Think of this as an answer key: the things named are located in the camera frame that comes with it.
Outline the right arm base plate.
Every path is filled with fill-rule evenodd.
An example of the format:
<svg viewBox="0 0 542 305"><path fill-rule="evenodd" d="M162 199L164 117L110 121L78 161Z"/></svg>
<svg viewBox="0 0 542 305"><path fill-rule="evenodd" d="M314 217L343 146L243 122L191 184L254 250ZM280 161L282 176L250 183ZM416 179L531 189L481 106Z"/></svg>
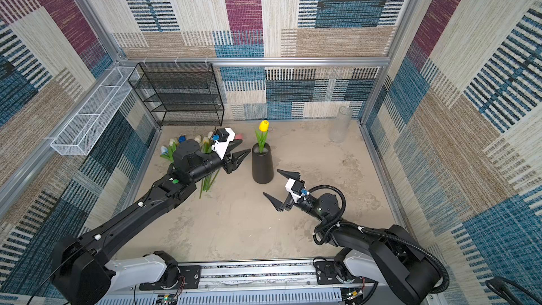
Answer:
<svg viewBox="0 0 542 305"><path fill-rule="evenodd" d="M371 284L373 280L370 278L354 277L345 266L333 260L326 260L323 257L316 257L312 261L312 265L316 271L316 279L318 285L335 285L335 284Z"/></svg>

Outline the cream white tulip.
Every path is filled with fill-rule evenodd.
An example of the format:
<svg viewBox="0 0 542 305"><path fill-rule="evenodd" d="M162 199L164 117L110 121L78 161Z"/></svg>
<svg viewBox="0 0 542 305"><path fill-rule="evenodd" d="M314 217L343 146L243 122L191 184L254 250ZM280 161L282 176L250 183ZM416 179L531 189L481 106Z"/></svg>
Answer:
<svg viewBox="0 0 542 305"><path fill-rule="evenodd" d="M209 154L213 151L213 132L211 131L207 136L202 140L201 150L205 154Z"/></svg>

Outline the black cylindrical vase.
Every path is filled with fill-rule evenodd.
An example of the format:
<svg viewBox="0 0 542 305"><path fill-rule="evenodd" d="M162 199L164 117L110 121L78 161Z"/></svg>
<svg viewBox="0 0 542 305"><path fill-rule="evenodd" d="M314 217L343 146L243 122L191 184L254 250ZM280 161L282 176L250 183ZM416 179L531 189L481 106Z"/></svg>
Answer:
<svg viewBox="0 0 542 305"><path fill-rule="evenodd" d="M252 177L258 184L268 184L274 177L272 152L268 144L265 144L263 151L255 143L252 147Z"/></svg>

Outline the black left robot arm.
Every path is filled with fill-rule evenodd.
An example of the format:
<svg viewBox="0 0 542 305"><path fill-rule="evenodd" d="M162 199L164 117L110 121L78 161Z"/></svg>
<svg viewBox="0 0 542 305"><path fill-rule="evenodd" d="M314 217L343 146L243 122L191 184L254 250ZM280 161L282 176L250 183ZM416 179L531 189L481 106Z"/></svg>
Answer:
<svg viewBox="0 0 542 305"><path fill-rule="evenodd" d="M198 142L188 140L174 152L172 169L153 183L134 204L80 237L59 240L51 253L49 280L70 304L96 304L106 295L118 273L106 265L128 241L162 215L180 206L196 190L200 180L223 169L237 170L251 153L234 152L234 140L225 154L204 153Z"/></svg>

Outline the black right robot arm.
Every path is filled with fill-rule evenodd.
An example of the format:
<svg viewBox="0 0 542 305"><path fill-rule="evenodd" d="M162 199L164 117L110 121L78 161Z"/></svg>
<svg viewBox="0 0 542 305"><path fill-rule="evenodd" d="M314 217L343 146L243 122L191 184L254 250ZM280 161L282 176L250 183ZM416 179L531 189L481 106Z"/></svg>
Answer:
<svg viewBox="0 0 542 305"><path fill-rule="evenodd" d="M287 180L288 196L279 201L267 195L273 207L279 212L297 207L319 220L314 243L340 249L332 261L319 258L315 263L322 276L344 285L371 280L370 295L378 285L387 285L405 304L420 304L447 290L450 276L444 264L403 227L374 229L345 220L346 197L338 188L323 184L307 189L300 173L281 169L279 174Z"/></svg>

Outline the yellow tulip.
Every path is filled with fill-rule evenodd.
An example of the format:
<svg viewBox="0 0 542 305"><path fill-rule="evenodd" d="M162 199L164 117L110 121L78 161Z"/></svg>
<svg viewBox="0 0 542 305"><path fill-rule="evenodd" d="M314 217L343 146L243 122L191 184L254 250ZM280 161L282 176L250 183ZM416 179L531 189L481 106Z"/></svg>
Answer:
<svg viewBox="0 0 542 305"><path fill-rule="evenodd" d="M258 126L258 129L255 131L255 135L258 141L259 153L264 152L265 144L267 142L269 127L270 127L269 121L262 120Z"/></svg>

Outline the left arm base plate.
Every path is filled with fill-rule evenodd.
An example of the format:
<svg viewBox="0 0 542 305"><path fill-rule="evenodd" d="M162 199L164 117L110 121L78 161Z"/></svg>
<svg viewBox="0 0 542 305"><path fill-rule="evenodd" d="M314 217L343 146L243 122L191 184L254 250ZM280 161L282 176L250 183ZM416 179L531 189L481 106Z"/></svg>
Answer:
<svg viewBox="0 0 542 305"><path fill-rule="evenodd" d="M201 265L179 265L167 268L165 274L157 281L143 283L140 291L197 289L200 282Z"/></svg>

